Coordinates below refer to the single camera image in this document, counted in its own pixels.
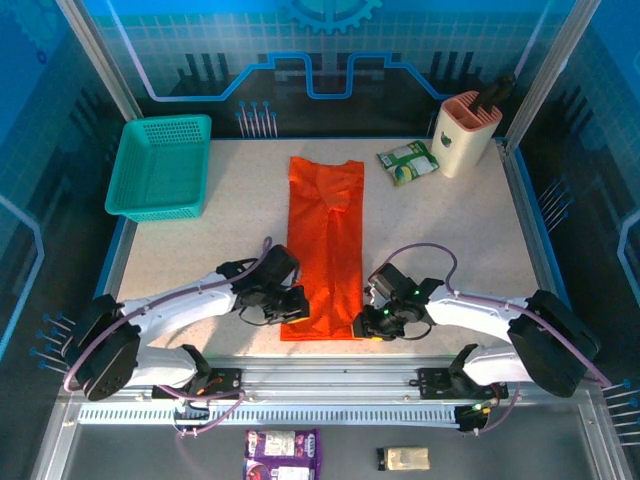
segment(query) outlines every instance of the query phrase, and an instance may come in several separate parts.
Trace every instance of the white speckled table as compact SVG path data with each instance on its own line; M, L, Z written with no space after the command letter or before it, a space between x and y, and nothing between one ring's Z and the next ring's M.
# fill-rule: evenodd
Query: white speckled table
M439 172L394 187L375 154L408 143L368 140L221 140L211 144L207 204L201 218L140 224L119 299L131 299L190 283L219 264L259 253L271 235L284 243L291 156L318 163L365 162L364 275L405 244L431 241L451 248L460 261L453 284L499 296L532 294L536 280L520 224L493 142L478 166L448 179ZM413 250L394 260L420 281L444 278L449 258ZM254 328L236 314L205 319L158 340L158 346L195 345L215 355L441 355L464 345L495 344L492 337L454 327L436 327L419 342L281 342L279 326ZM411 325L408 335L423 325Z

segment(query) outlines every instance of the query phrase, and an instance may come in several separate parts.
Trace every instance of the purple package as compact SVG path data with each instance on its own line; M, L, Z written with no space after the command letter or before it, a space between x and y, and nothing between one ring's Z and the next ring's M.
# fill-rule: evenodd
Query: purple package
M245 480L319 480L317 430L248 430Z

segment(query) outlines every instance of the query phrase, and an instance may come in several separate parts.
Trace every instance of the teal basket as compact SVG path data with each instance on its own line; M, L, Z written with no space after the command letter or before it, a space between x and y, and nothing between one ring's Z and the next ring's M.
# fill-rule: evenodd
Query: teal basket
M133 120L125 125L105 209L136 222L202 215L211 118Z

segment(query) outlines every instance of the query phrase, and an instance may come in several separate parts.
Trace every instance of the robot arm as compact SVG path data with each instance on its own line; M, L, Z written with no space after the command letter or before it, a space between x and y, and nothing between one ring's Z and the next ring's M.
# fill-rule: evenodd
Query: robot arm
M110 295L93 300L62 347L62 357L69 365L114 322L136 311L143 313L110 334L79 368L75 378L87 398L101 400L133 385L168 385L190 395L201 392L210 384L211 370L193 346L148 346L201 319L249 307L262 309L265 324L308 318L304 289L292 286L299 270L297 260L276 245L257 268L234 280L254 261L227 262L196 282L148 298L122 304Z
M417 285L388 263L371 277L365 292L371 303L354 321L357 337L391 341L404 337L407 323L423 322L430 328L468 328L505 342L491 349L467 345L458 354L449 375L451 388L461 397L473 398L483 387L501 382L535 382L554 395L569 397L584 376L586 368L571 352L511 307L543 317L589 360L600 348L580 319L553 294L541 290L530 298L493 298L499 302L484 305L449 292L440 280L426 278Z

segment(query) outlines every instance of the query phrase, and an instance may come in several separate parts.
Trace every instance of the small box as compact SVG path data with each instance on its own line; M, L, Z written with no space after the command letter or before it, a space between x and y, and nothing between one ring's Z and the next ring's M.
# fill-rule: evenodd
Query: small box
M378 470L429 470L429 449L424 447L378 448Z
M471 170L502 120L497 107L490 113L479 108L477 115L469 110L477 96L475 91L462 93L445 100L440 107L431 153L445 177Z

